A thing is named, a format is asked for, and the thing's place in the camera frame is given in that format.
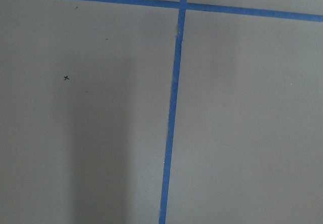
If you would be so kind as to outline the blue tape strip lengthwise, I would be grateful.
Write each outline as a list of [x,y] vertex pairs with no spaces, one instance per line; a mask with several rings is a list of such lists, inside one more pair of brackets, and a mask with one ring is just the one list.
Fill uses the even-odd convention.
[[178,32],[176,36],[175,51],[174,51],[172,84],[171,84],[169,116],[168,116],[168,131],[167,131],[167,139],[166,139],[166,147],[165,147],[163,179],[162,179],[162,186],[161,186],[160,206],[159,206],[159,218],[158,218],[159,224],[166,223],[166,218],[167,218],[169,183],[170,183],[170,175],[171,175],[174,130],[175,130],[175,123],[176,123],[177,97],[178,97],[178,86],[179,86],[179,78],[180,78],[182,42],[183,42],[185,17],[186,17],[186,5],[187,5],[187,0],[179,1],[178,24],[177,24]]

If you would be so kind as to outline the blue tape strip crosswise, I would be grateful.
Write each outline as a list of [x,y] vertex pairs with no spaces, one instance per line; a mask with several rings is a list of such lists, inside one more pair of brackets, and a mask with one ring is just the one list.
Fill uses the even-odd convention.
[[175,2],[175,1],[163,1],[163,0],[81,0],[81,1],[158,7],[158,8],[168,8],[168,9],[186,9],[191,11],[215,12],[215,13],[225,13],[225,14],[268,17],[268,18],[281,18],[281,19],[311,21],[311,22],[320,22],[320,23],[322,22],[322,15],[316,15],[316,14],[240,8],[240,7],[197,4],[197,3],[185,3],[184,5],[182,5],[180,2]]

